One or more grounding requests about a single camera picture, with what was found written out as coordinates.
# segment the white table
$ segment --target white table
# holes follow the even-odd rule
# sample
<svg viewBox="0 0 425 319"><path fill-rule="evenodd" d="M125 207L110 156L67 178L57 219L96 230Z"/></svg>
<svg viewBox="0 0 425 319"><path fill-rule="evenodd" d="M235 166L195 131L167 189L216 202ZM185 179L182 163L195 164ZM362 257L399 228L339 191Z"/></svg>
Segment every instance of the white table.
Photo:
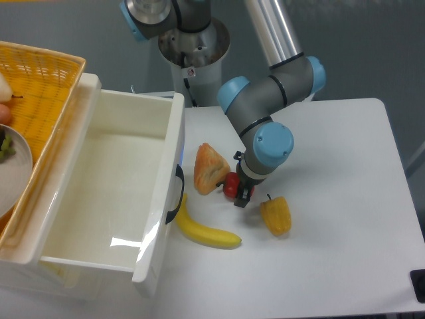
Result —
<svg viewBox="0 0 425 319"><path fill-rule="evenodd" d="M193 189L198 146L210 143L235 167L240 140L220 108L186 111L189 211L238 234L241 247L204 247L174 225L153 300L124 282L109 282L91 302L0 288L0 317L237 319L425 310L409 277L425 268L425 244L382 103L305 102L273 118L291 129L295 148L240 209L220 191L201 196ZM288 200L288 236L275 238L261 220L258 205L267 193Z"/></svg>

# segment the bread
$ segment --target bread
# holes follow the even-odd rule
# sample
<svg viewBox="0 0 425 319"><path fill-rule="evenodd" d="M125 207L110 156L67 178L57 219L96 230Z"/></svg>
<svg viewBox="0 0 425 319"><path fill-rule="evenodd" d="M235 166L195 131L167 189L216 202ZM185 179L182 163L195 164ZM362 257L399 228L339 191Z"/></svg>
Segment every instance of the bread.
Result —
<svg viewBox="0 0 425 319"><path fill-rule="evenodd" d="M195 161L194 182L195 189L201 195L208 195L216 189L216 184L224 181L228 172L230 172L230 166L214 148L208 143L199 146Z"/></svg>

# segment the yellow basket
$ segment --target yellow basket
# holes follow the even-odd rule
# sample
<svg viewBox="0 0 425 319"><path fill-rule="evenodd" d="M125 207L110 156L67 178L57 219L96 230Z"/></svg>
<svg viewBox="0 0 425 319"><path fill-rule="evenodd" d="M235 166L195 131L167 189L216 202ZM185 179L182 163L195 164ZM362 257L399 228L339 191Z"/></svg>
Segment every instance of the yellow basket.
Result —
<svg viewBox="0 0 425 319"><path fill-rule="evenodd" d="M9 124L27 140L33 155L33 173L0 238L19 221L19 204L31 192L46 166L52 141L57 134L70 98L86 65L83 58L51 50L0 41L0 72L15 96Z"/></svg>

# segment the silver metal cylinder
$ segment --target silver metal cylinder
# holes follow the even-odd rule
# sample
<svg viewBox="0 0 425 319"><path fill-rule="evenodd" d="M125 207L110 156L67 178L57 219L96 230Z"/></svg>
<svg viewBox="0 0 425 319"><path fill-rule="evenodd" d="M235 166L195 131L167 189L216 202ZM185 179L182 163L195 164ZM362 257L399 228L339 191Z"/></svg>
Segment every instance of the silver metal cylinder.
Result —
<svg viewBox="0 0 425 319"><path fill-rule="evenodd" d="M286 8L281 0L246 0L269 66L302 53Z"/></svg>
<svg viewBox="0 0 425 319"><path fill-rule="evenodd" d="M134 19L146 25L156 25L167 18L171 0L127 0L127 8Z"/></svg>

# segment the black handle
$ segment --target black handle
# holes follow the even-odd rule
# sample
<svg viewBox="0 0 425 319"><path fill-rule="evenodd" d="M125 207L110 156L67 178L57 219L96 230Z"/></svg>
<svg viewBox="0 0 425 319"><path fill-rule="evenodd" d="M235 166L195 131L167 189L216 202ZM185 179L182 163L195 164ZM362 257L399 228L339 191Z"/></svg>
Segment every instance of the black handle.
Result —
<svg viewBox="0 0 425 319"><path fill-rule="evenodd" d="M181 201L183 200L183 193L185 191L185 175L183 174L183 170L181 169L181 166L179 164L177 164L177 167L175 168L175 175L181 179L181 194L180 194L180 200L179 200L179 204L177 205L177 207L172 210L169 211L167 213L167 218L165 219L165 224L168 224L170 221L172 221L174 219L174 217L177 215L177 213L179 212L180 206L181 206Z"/></svg>

